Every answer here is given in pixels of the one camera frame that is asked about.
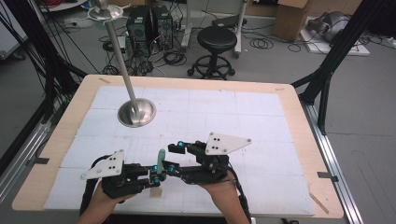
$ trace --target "black cable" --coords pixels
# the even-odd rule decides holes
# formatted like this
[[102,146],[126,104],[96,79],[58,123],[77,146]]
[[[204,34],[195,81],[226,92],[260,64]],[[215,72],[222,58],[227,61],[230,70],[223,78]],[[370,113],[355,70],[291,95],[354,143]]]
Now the black cable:
[[180,20],[178,21],[178,29],[180,29],[181,28],[181,22],[183,21],[183,19],[184,19],[184,14],[183,14],[183,11],[180,9],[180,6],[177,4],[177,8],[178,8],[178,11],[180,12],[180,14],[181,14],[181,18],[180,18]]
[[248,209],[248,199],[247,199],[247,197],[246,197],[246,195],[245,195],[245,193],[244,193],[244,191],[242,189],[242,185],[239,182],[238,175],[236,174],[235,170],[233,169],[233,166],[231,165],[230,162],[228,164],[229,164],[228,170],[233,174],[233,179],[234,179],[234,182],[235,182],[235,186],[238,189],[239,194],[240,194],[238,196],[239,202],[241,203],[242,209],[244,210],[244,213],[247,216],[247,220],[249,221],[249,223],[251,223],[251,214],[250,214],[249,209]]
[[362,46],[368,45],[369,43],[373,43],[373,44],[377,44],[379,46],[385,47],[387,49],[395,50],[395,47],[382,44],[383,41],[384,41],[384,37],[379,36],[379,35],[373,35],[373,34],[370,34],[369,32],[365,32],[359,38],[359,42],[361,42],[360,45],[362,45]]
[[43,90],[45,90],[44,84],[43,84],[43,82],[42,82],[42,80],[41,80],[41,78],[40,78],[40,76],[45,77],[45,73],[44,73],[43,70],[42,70],[43,63],[40,64],[40,65],[41,65],[41,67],[40,67],[40,65],[37,63],[37,61],[40,63],[40,61],[37,60],[38,56],[35,55],[35,53],[29,48],[29,46],[28,46],[27,44],[25,44],[25,42],[23,41],[23,39],[21,38],[21,36],[18,34],[18,32],[15,31],[15,30],[13,29],[13,26],[12,26],[11,24],[8,24],[8,23],[4,20],[3,14],[2,14],[1,12],[0,12],[0,15],[1,15],[1,17],[0,17],[0,22],[3,23],[3,25],[4,25],[4,26],[8,29],[8,31],[14,36],[14,38],[17,40],[17,42],[18,42],[18,43],[21,45],[21,47],[24,49],[25,53],[28,55],[29,59],[31,60],[31,62],[32,62],[33,66],[34,66],[34,68],[35,68],[35,70],[36,70],[36,73],[37,73],[37,76],[38,76],[38,80],[39,80],[39,82],[40,82],[40,85],[41,85],[41,87],[43,88]]
[[58,101],[58,103],[62,105],[64,100],[69,100],[69,93],[74,92],[73,89],[76,88],[78,84],[71,76],[69,76],[70,74],[64,70],[66,65],[63,64],[63,59],[58,57],[55,47],[52,45],[47,33],[44,31],[41,22],[38,21],[36,12],[32,8],[32,3],[24,2],[23,4],[18,5],[11,3],[12,2],[6,1],[10,10],[13,11],[16,20],[20,24],[25,24],[26,21],[30,24],[28,26],[22,26],[22,28],[34,42],[34,46],[38,54],[32,51],[19,35],[14,35],[14,37],[19,41],[31,59],[36,73],[38,74],[40,83],[42,83],[41,77],[46,79],[46,85],[43,86],[42,84],[44,92],[46,93],[46,106],[44,108],[45,116],[43,119],[43,122],[46,122],[55,111],[53,102]]
[[198,27],[201,27],[202,23],[204,22],[204,20],[205,20],[205,18],[206,18],[206,14],[207,14],[206,12],[207,12],[207,8],[209,7],[209,2],[210,2],[210,0],[207,0],[204,18],[201,20],[201,23],[199,24]]
[[216,18],[216,20],[218,20],[218,19],[219,19],[219,17],[218,17],[218,16],[216,16],[215,14],[213,14],[213,13],[211,13],[211,12],[208,12],[208,11],[205,11],[205,10],[201,10],[201,11],[203,11],[204,13],[207,13],[207,14],[209,14],[209,15],[213,16],[214,18]]
[[66,58],[67,61],[70,62],[70,59],[69,59],[69,57],[68,57],[68,55],[67,55],[67,52],[66,52],[66,49],[65,49],[65,47],[64,47],[64,42],[62,41],[62,37],[61,37],[61,35],[60,35],[59,31],[58,31],[58,28],[57,28],[57,26],[56,26],[56,24],[55,24],[55,19],[53,19],[53,18],[51,17],[49,7],[48,7],[47,4],[46,4],[45,2],[43,2],[42,0],[40,0],[40,3],[41,3],[41,5],[43,6],[43,8],[46,9],[47,13],[49,13],[49,19],[52,20],[53,27],[55,28],[55,31],[56,31],[56,34],[57,34],[57,35],[55,35],[55,33],[53,33],[52,29],[50,28],[50,24],[49,24],[48,20],[45,20],[47,26],[49,27],[49,31],[51,32],[51,34],[52,34],[52,36],[53,36],[53,39],[55,40],[56,44],[59,46],[59,50],[61,51],[61,53],[62,53],[62,55],[64,56],[64,58]]
[[274,24],[271,25],[266,25],[266,26],[262,26],[262,27],[255,27],[255,28],[244,28],[245,30],[260,30],[260,29],[265,29],[268,27],[274,26]]
[[78,51],[84,56],[84,58],[85,58],[85,59],[88,61],[88,63],[93,67],[93,69],[94,69],[97,73],[99,73],[99,71],[96,69],[96,67],[95,67],[95,66],[92,64],[92,62],[88,59],[87,55],[85,55],[85,53],[84,53],[84,52],[81,50],[81,48],[76,44],[76,42],[73,40],[73,38],[66,32],[66,30],[62,27],[62,25],[61,25],[57,20],[55,20],[53,17],[51,17],[51,13],[50,13],[49,8],[48,8],[47,6],[45,6],[45,4],[43,4],[43,6],[44,6],[45,9],[47,10],[49,17],[51,18],[51,20],[52,20],[52,22],[53,22],[53,24],[54,24],[54,28],[55,28],[55,30],[57,31],[57,34],[58,34],[58,36],[59,36],[59,38],[60,38],[60,41],[61,41],[62,46],[63,46],[63,49],[61,48],[61,45],[59,45],[59,43],[58,43],[58,41],[57,41],[57,38],[54,37],[55,41],[57,42],[58,46],[60,47],[61,52],[62,52],[63,55],[64,55],[64,57],[71,63],[71,61],[70,61],[70,59],[69,59],[69,57],[68,57],[68,55],[67,55],[67,51],[66,51],[66,49],[65,49],[65,46],[64,46],[64,42],[63,42],[63,40],[62,40],[62,38],[61,38],[61,36],[60,36],[60,33],[59,33],[59,31],[58,31],[57,25],[58,25],[59,27],[61,27],[62,31],[63,31],[63,32],[67,35],[67,37],[72,41],[72,43],[74,44],[74,46],[75,46],[75,47],[78,49]]
[[[97,159],[96,161],[93,162],[91,168],[95,167],[96,163],[98,163],[99,161],[105,160],[109,157],[110,156],[103,156],[103,157]],[[87,185],[85,186],[85,191],[84,191],[84,194],[82,195],[81,206],[79,207],[79,215],[80,216],[85,212],[85,210],[87,210],[88,205],[90,205],[91,198],[92,198],[93,193],[95,192],[95,187],[96,187],[96,183],[98,182],[98,180],[99,180],[98,178],[87,180]]]
[[166,64],[181,66],[187,61],[187,57],[180,51],[168,50],[163,54],[163,60]]
[[255,49],[271,49],[274,47],[274,42],[269,39],[253,38],[250,40],[249,45]]
[[3,5],[3,2],[0,2],[0,5],[1,5],[1,7],[3,8],[4,12],[6,13],[6,16],[7,16],[7,18],[8,18],[8,23],[10,24],[11,28],[14,29],[14,27],[12,26],[11,19],[9,18],[8,13],[7,13],[7,11],[6,11],[6,8],[5,8],[4,5]]

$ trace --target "cardboard box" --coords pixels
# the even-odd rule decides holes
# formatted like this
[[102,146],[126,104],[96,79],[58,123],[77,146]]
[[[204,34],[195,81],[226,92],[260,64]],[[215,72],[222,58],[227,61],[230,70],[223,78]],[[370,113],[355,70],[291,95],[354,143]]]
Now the cardboard box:
[[274,35],[295,40],[305,23],[310,0],[279,0],[278,3]]
[[[310,2],[308,16],[318,17],[326,11],[340,11],[346,15],[352,15],[361,0],[311,0]],[[253,0],[247,2],[246,15],[275,17],[276,12],[277,7],[254,4]]]

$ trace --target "stool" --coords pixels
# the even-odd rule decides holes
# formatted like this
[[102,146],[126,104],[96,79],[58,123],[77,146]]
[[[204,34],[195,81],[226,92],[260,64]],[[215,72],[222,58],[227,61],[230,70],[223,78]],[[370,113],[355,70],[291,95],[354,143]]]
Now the stool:
[[[201,78],[221,77],[227,80],[227,75],[233,76],[235,74],[235,70],[231,68],[231,64],[225,58],[219,56],[222,52],[235,47],[237,40],[236,35],[232,31],[219,26],[209,26],[198,34],[197,39],[198,43],[212,54],[199,58],[192,65],[192,68],[187,71],[189,76],[194,74],[195,69],[202,75]],[[200,63],[200,61],[206,58],[210,58],[209,63]],[[224,64],[218,65],[218,59],[221,59]],[[223,71],[225,69],[227,70],[226,72],[220,72],[220,68],[223,68]]]

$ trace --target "electronic device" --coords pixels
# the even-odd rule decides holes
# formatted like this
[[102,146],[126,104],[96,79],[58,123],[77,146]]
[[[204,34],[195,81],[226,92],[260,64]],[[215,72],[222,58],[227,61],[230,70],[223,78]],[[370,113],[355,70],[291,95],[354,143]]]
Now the electronic device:
[[348,21],[349,18],[342,12],[325,12],[320,17],[309,20],[305,28],[308,31],[316,31],[324,40],[332,43],[347,26]]
[[132,57],[131,40],[129,38],[128,32],[125,35],[117,36],[119,40],[119,45],[122,53],[123,60],[126,62]]
[[151,55],[150,45],[154,37],[148,6],[132,6],[126,28],[131,39],[134,57]]
[[173,18],[166,6],[152,8],[153,28],[159,49],[173,48]]
[[251,139],[235,137],[220,133],[210,133],[207,143],[182,141],[168,145],[168,151],[177,154],[186,154],[186,151],[195,156],[197,166],[182,167],[179,163],[165,160],[165,150],[158,153],[157,164],[142,166],[139,163],[124,163],[124,151],[116,151],[97,159],[92,168],[81,179],[87,180],[82,197],[80,214],[90,204],[94,188],[99,178],[102,178],[103,192],[110,198],[141,193],[144,189],[159,187],[166,177],[180,178],[189,185],[214,184],[232,180],[240,195],[239,202],[248,220],[251,220],[248,209],[248,199],[242,189],[238,176],[229,162],[227,154],[245,147]]

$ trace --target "hand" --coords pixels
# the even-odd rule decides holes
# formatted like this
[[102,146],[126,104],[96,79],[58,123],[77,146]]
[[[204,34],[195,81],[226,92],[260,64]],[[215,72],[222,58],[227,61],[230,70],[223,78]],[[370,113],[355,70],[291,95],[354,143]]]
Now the hand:
[[221,182],[200,185],[210,194],[213,203],[224,215],[228,224],[248,224],[248,218],[239,202],[231,172]]
[[99,182],[95,193],[92,196],[90,205],[81,215],[78,223],[82,224],[101,224],[113,212],[117,203],[134,197],[134,194],[112,199],[108,197],[102,188],[102,181]]

